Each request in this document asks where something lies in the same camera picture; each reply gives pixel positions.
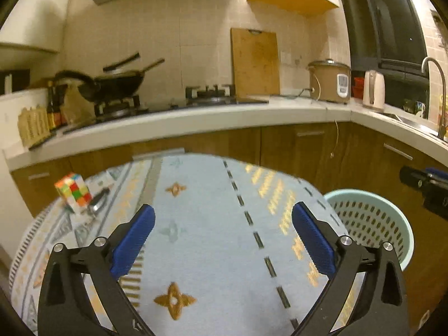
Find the patterned tablecloth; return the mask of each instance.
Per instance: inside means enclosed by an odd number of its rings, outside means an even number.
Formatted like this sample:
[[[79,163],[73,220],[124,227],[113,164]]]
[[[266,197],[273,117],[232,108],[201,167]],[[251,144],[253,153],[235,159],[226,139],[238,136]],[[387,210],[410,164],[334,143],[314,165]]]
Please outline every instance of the patterned tablecloth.
[[[61,199],[25,232],[11,271],[12,305],[37,333],[40,286],[52,247],[86,246],[109,236],[143,203],[156,225],[127,276],[133,306],[158,336],[290,335],[311,309],[327,277],[320,275],[291,223],[299,200],[338,235],[342,222],[308,182],[265,168],[206,155],[132,162],[86,180],[113,182],[106,206],[89,223]],[[358,277],[335,328],[345,324],[359,292]],[[111,323],[89,276],[85,285],[102,325]],[[168,288],[184,295],[169,312]]]

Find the black frying pan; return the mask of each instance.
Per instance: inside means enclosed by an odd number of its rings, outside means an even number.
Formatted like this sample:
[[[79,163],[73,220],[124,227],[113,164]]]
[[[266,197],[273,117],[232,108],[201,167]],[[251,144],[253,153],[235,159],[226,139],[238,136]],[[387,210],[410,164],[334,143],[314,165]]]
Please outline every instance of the black frying pan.
[[[55,75],[54,81],[56,82],[63,78],[73,78],[82,81],[83,84],[78,88],[79,93],[89,102],[101,103],[121,100],[131,97],[137,91],[143,82],[146,71],[165,62],[164,58],[160,58],[139,71],[117,72],[118,68],[138,58],[140,58],[140,54],[136,53],[121,62],[104,67],[102,71],[107,74],[103,76],[92,78],[77,71],[60,71]]]

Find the tablecloth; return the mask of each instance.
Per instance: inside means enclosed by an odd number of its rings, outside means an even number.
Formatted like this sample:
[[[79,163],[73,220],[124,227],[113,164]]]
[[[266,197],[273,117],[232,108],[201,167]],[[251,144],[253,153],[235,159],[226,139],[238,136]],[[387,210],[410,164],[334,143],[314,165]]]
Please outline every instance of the tablecloth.
[[[323,196],[308,182],[266,168],[209,155],[131,162],[86,179],[111,182],[94,221],[71,213],[59,198],[24,233],[10,270],[11,302],[37,334],[40,286],[52,247],[86,246],[109,236],[143,204],[156,225],[119,283],[158,336],[290,335],[323,290],[291,223],[302,200],[338,235],[347,234]],[[361,284],[358,275],[334,328],[343,326]],[[103,326],[112,328],[88,275],[85,286]],[[171,314],[168,289],[186,304]]]

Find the light blue plastic basket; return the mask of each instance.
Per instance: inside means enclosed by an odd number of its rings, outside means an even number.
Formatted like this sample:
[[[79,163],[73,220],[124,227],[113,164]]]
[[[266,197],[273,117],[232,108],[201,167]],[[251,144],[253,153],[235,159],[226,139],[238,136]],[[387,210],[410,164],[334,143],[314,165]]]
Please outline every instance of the light blue plastic basket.
[[[389,241],[394,246],[402,270],[414,252],[414,234],[405,215],[393,203],[374,193],[338,189],[324,195],[360,245],[379,247]]]

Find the faucet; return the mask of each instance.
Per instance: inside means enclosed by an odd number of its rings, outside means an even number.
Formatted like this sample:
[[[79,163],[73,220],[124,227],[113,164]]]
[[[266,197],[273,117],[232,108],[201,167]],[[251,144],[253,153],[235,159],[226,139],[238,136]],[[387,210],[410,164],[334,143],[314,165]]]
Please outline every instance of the faucet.
[[[426,67],[429,65],[429,61],[433,62],[438,70],[440,71],[440,75],[442,76],[442,95],[443,95],[443,102],[442,102],[442,117],[440,118],[440,121],[438,123],[438,132],[437,132],[437,137],[441,140],[444,139],[445,137],[445,133],[446,133],[446,119],[445,119],[445,111],[446,111],[446,100],[447,100],[447,85],[445,82],[445,75],[444,72],[442,70],[442,67],[440,66],[440,64],[438,63],[438,61],[436,61],[434,58],[432,57],[426,57],[423,61],[422,61],[422,73],[425,73]]]

